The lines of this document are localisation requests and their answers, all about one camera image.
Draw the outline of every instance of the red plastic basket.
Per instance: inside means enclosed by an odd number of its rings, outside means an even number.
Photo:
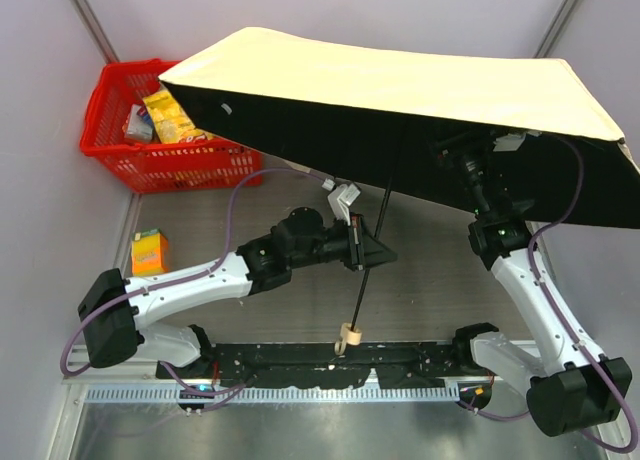
[[[114,63],[102,70],[91,95],[80,150],[97,158],[137,193],[237,185],[262,166],[260,153],[223,138],[172,145],[127,145],[124,125],[131,105],[160,88],[158,75],[176,62]],[[256,177],[247,185],[259,185]]]

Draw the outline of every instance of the white wall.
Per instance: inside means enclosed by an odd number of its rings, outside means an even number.
[[[44,458],[75,308],[111,266],[128,192],[79,153],[102,57],[68,0],[0,10],[0,456]]]
[[[636,162],[640,160],[637,2],[584,0],[552,52],[569,61],[618,122]],[[637,205],[631,208],[635,210],[630,214],[637,214]],[[551,262],[576,316],[609,356],[624,356],[635,372],[629,400],[640,417],[640,232],[562,226],[548,237]]]
[[[180,60],[246,26],[374,48],[530,57],[562,0],[89,0],[124,60]]]

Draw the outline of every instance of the floor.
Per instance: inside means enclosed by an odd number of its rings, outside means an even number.
[[[268,159],[267,165],[279,160]],[[362,186],[352,210],[373,230],[382,191]],[[137,230],[160,228],[168,237],[172,269],[210,261],[221,252],[231,191],[147,195]],[[269,232],[299,206],[332,220],[326,191],[302,175],[271,174],[246,187],[236,202],[232,245]],[[399,259],[371,272],[359,326],[363,340],[445,340],[455,329],[491,322],[512,339],[531,335],[502,287],[471,252],[472,216],[424,200],[392,194],[381,240]],[[362,273],[331,263],[294,271],[290,284],[243,301],[228,300],[180,312],[166,320],[204,327],[219,342],[334,341],[351,320]]]
[[[524,408],[501,382],[490,410]],[[154,424],[162,422],[156,428]],[[174,405],[88,405],[71,460],[604,460],[573,433],[530,418],[495,423],[453,403],[231,405],[185,418]]]

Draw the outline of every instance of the yellow box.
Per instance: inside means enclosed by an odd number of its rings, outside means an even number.
[[[167,273],[169,241],[154,228],[138,232],[131,242],[131,273],[136,277]]]

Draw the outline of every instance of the umbrella canopy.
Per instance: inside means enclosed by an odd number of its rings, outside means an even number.
[[[427,55],[337,45],[246,28],[165,72],[160,80],[197,127],[292,162],[473,211],[441,146],[457,138],[527,135],[491,154],[528,220],[566,209],[569,223],[640,228],[640,173],[624,135],[569,65],[558,59]]]

